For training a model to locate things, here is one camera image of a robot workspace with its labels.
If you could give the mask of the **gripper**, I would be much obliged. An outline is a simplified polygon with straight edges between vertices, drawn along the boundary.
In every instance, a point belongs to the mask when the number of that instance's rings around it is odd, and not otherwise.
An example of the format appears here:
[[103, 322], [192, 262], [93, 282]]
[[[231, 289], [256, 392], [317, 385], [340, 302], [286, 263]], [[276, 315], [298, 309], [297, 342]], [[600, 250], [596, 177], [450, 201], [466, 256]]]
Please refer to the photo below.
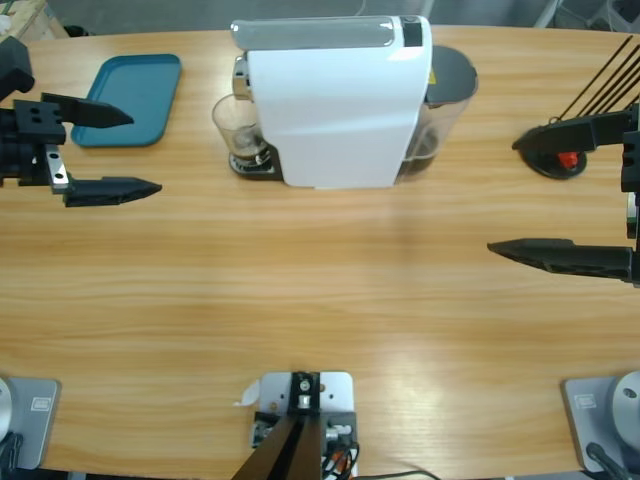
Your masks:
[[135, 177], [102, 177], [70, 183], [59, 146], [66, 141], [62, 123], [112, 128], [134, 119], [108, 103], [42, 93], [39, 101], [14, 100], [1, 109], [1, 186], [15, 179], [19, 186], [48, 186], [63, 194], [66, 207], [113, 206], [147, 198], [161, 184]]
[[569, 239], [523, 238], [488, 243], [489, 251], [553, 274], [606, 278], [639, 287], [639, 104], [532, 128], [512, 144], [520, 152], [590, 152], [623, 141], [621, 190], [627, 194], [630, 247], [577, 245]]

